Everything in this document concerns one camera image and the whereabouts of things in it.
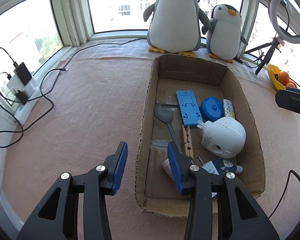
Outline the small clear blue bottle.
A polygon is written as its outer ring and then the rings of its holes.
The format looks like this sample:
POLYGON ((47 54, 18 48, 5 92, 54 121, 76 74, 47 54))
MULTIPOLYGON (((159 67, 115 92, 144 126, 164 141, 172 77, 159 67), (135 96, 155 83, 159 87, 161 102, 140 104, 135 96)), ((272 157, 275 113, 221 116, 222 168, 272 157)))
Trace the small clear blue bottle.
POLYGON ((234 174, 241 174, 243 172, 243 167, 239 165, 235 165, 229 160, 218 158, 212 161, 219 175, 225 175, 228 172, 232 172, 234 174))

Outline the white USB charger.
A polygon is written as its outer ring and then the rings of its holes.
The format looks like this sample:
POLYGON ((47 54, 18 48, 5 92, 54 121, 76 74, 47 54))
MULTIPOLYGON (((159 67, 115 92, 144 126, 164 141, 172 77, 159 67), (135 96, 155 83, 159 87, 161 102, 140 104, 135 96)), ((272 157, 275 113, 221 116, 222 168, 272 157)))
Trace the white USB charger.
POLYGON ((217 171, 217 168, 215 167, 215 165, 212 161, 208 161, 206 163, 203 163, 200 156, 197 156, 197 159, 201 164, 201 168, 203 168, 204 170, 206 170, 210 174, 219 175, 219 173, 217 171))

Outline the patterned small tube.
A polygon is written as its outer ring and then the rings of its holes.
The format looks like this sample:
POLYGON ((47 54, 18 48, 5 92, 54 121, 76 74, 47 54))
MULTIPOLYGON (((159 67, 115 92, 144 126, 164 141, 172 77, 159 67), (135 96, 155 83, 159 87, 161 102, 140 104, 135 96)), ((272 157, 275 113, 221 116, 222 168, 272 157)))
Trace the patterned small tube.
POLYGON ((223 99, 223 113, 225 117, 228 116, 235 119, 234 106, 231 100, 223 99))

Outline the white dome plug device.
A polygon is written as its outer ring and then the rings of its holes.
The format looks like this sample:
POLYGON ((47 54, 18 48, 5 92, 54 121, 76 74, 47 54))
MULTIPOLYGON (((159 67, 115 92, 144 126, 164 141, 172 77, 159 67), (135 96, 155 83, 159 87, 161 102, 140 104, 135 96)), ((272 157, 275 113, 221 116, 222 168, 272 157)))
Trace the white dome plug device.
POLYGON ((246 131, 240 122, 225 116, 214 122, 197 121, 202 146, 219 158, 231 159, 244 148, 246 131))

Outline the blue round tape measure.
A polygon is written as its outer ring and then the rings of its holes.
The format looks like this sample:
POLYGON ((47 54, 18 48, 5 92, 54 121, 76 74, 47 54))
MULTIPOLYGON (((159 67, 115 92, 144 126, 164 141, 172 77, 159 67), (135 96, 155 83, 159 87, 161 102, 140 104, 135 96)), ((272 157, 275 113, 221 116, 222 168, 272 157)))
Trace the blue round tape measure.
POLYGON ((199 107, 204 121, 216 121, 224 116, 223 104, 215 97, 205 98, 199 107))

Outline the wooden clothespin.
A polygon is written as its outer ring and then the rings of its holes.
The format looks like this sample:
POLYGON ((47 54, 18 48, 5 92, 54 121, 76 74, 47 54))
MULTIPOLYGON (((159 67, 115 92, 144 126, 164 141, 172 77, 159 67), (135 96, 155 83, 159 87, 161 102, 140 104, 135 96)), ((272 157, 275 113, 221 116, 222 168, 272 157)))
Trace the wooden clothespin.
POLYGON ((182 127, 181 127, 181 138, 182 138, 182 141, 183 141, 182 142, 183 153, 187 157, 189 157, 191 159, 194 159, 190 126, 182 125, 182 127))

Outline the white cream tube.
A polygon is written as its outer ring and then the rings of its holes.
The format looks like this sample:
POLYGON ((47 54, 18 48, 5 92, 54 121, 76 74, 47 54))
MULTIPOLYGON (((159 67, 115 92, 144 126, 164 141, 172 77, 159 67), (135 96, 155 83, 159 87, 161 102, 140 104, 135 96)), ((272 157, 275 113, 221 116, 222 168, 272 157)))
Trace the white cream tube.
POLYGON ((161 167, 166 172, 166 174, 171 178, 171 180, 174 181, 170 162, 168 159, 166 159, 161 163, 161 167))

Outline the blue phone stand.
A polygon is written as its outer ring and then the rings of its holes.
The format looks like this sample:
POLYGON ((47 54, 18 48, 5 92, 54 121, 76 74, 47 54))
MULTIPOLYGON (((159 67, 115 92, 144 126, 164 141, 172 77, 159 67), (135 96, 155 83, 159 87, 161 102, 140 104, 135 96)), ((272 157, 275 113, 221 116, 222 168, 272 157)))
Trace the blue phone stand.
POLYGON ((197 121, 202 121, 202 116, 193 91, 178 90, 176 96, 184 126, 197 126, 197 121))

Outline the grey plastic spoon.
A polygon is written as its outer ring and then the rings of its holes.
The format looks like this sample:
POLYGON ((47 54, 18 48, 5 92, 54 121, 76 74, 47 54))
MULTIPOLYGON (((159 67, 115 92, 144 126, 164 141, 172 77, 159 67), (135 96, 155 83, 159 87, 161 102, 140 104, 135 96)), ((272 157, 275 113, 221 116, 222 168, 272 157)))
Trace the grey plastic spoon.
POLYGON ((175 142, 177 148, 178 148, 178 151, 183 154, 183 150, 179 144, 179 141, 178 141, 178 138, 175 134, 175 131, 172 127, 172 121, 174 119, 174 115, 173 115, 173 111, 171 109, 171 107, 164 103, 164 102, 160 102, 160 103, 157 103, 155 106, 154 106, 154 115, 155 117, 160 120, 161 122, 165 123, 167 128, 168 128, 168 131, 170 133, 170 136, 173 140, 173 142, 175 142))

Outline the right orange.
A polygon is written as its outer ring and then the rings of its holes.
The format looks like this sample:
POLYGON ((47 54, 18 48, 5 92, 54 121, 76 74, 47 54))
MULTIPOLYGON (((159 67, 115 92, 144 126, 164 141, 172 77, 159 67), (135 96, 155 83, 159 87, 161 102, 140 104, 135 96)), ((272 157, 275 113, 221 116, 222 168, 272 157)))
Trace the right orange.
POLYGON ((296 84, 294 83, 294 81, 292 80, 289 80, 286 85, 285 85, 285 88, 297 88, 296 84))

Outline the orange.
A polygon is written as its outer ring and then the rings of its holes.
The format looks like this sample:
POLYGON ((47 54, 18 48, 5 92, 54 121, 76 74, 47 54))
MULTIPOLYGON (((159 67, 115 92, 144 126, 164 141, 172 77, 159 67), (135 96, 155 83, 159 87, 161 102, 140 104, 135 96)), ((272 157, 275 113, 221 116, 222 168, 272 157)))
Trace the orange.
POLYGON ((289 80, 286 85, 285 85, 285 88, 297 88, 296 84, 294 83, 294 81, 292 80, 289 80))
POLYGON ((281 83, 282 85, 286 85, 287 83, 289 83, 290 78, 287 72, 285 71, 281 71, 278 73, 278 81, 279 83, 281 83))

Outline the front orange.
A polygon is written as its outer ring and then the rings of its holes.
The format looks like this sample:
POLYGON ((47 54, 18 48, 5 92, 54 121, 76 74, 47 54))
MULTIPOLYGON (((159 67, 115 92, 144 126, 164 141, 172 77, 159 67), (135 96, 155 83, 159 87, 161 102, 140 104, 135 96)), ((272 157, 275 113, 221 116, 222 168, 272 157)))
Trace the front orange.
POLYGON ((282 85, 286 85, 287 83, 289 83, 290 78, 287 72, 285 71, 281 71, 278 73, 278 81, 279 83, 281 83, 282 85))

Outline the yellow leaf-shaped fruit tray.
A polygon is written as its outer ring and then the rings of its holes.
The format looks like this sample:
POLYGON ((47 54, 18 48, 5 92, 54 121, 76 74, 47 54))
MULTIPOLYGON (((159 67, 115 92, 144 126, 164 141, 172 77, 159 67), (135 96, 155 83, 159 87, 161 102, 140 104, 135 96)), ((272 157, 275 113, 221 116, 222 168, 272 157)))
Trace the yellow leaf-shaped fruit tray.
POLYGON ((286 89, 285 86, 282 85, 281 83, 279 83, 279 81, 278 81, 278 73, 281 71, 282 70, 280 70, 277 66, 275 66, 273 64, 267 65, 268 76, 276 90, 286 89))

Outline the black tripod stand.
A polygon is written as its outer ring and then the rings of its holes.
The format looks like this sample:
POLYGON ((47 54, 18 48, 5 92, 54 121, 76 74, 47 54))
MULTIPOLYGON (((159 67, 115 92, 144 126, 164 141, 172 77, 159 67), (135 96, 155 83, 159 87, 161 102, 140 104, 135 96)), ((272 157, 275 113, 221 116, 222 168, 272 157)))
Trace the black tripod stand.
POLYGON ((257 65, 257 68, 255 70, 255 75, 258 75, 259 72, 261 71, 261 69, 270 62, 270 59, 272 58, 275 50, 280 51, 279 46, 281 46, 282 41, 283 41, 283 39, 281 37, 279 37, 279 35, 276 35, 271 42, 257 46, 253 49, 246 50, 244 52, 244 54, 251 54, 252 52, 259 51, 263 48, 270 47, 265 55, 260 54, 260 56, 258 57, 261 60, 261 62, 257 65))

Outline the cardboard box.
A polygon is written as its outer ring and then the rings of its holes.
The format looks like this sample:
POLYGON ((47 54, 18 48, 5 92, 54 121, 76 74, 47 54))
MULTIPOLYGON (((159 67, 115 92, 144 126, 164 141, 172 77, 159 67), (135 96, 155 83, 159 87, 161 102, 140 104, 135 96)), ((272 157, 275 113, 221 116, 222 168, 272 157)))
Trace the cardboard box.
POLYGON ((189 213, 189 197, 179 194, 173 180, 161 167, 167 159, 171 136, 167 126, 157 120, 153 112, 159 102, 171 106, 174 113, 172 126, 177 138, 181 139, 183 122, 176 96, 179 90, 193 91, 198 102, 210 96, 232 101, 235 118, 247 135, 242 152, 232 162, 243 167, 239 179, 253 197, 258 198, 266 185, 264 159, 255 118, 240 82, 223 64, 165 54, 152 63, 143 110, 135 179, 135 198, 139 207, 145 213, 166 217, 185 218, 189 213))

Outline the small plush penguin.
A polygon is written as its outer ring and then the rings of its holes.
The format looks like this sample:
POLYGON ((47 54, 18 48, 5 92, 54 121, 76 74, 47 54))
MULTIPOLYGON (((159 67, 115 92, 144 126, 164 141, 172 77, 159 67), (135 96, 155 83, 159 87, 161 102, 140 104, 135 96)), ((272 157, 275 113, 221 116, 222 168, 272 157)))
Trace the small plush penguin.
POLYGON ((209 57, 232 63, 240 44, 248 44, 241 32, 240 12, 231 5, 219 4, 212 10, 210 23, 210 30, 202 27, 202 32, 206 34, 209 57))

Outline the pink towel mat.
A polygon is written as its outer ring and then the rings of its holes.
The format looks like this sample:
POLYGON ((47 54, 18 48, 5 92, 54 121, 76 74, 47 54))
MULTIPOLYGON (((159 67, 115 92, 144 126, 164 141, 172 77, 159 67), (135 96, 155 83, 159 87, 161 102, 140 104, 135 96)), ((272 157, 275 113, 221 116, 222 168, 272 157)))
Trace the pink towel mat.
MULTIPOLYGON (((186 220, 143 213, 134 197, 135 159, 153 53, 115 56, 80 53, 50 94, 54 109, 7 151, 3 191, 18 216, 27 220, 58 176, 82 174, 128 144, 121 188, 107 199, 113 239, 183 239, 186 220)), ((266 74, 243 65, 238 77, 259 131, 266 188, 258 199, 278 234, 300 220, 300 115, 279 109, 266 74)))

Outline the black plug adapter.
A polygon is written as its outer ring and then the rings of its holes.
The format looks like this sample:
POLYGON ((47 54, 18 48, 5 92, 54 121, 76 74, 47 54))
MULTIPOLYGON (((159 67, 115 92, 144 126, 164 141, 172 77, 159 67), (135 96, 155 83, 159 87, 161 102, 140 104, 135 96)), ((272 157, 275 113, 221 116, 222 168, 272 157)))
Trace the black plug adapter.
POLYGON ((17 101, 19 103, 22 103, 23 105, 25 105, 28 102, 28 97, 27 95, 21 91, 21 90, 17 90, 17 93, 15 94, 15 96, 17 97, 17 101))

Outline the white power strip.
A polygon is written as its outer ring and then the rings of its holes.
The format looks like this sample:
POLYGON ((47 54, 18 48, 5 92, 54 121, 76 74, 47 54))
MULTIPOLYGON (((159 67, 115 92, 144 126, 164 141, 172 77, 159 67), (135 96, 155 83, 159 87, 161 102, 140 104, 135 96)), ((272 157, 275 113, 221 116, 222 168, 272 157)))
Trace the white power strip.
POLYGON ((22 124, 25 125, 30 113, 42 96, 38 82, 33 77, 27 85, 23 88, 22 92, 27 96, 27 100, 21 103, 15 111, 14 117, 22 124))

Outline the large plush penguin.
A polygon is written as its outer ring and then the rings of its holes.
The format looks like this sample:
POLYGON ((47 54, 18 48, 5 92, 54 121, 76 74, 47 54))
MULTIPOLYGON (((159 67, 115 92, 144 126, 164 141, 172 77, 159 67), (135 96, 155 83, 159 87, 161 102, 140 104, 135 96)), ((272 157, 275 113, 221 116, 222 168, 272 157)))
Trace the large plush penguin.
POLYGON ((147 31, 148 51, 194 57, 201 46, 200 24, 212 29, 210 20, 200 9, 200 0, 156 0, 143 12, 151 18, 147 31))

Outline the white power bank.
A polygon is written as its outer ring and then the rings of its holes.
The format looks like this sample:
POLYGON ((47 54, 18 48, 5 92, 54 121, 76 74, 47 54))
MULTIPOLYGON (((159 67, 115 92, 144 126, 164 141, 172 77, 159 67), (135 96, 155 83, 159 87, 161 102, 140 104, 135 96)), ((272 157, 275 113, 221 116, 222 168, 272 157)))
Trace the white power bank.
POLYGON ((20 81, 19 77, 17 77, 16 75, 14 75, 13 77, 11 77, 7 83, 7 87, 9 89, 15 89, 16 91, 18 90, 22 90, 24 85, 23 83, 20 81))

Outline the black power bank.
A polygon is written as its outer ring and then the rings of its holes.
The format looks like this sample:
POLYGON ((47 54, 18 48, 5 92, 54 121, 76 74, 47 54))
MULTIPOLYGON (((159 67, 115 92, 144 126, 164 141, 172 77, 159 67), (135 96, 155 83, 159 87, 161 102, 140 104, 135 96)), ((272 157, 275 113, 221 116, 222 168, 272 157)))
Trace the black power bank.
POLYGON ((32 79, 32 74, 29 72, 24 62, 17 65, 14 72, 24 86, 27 85, 32 79))

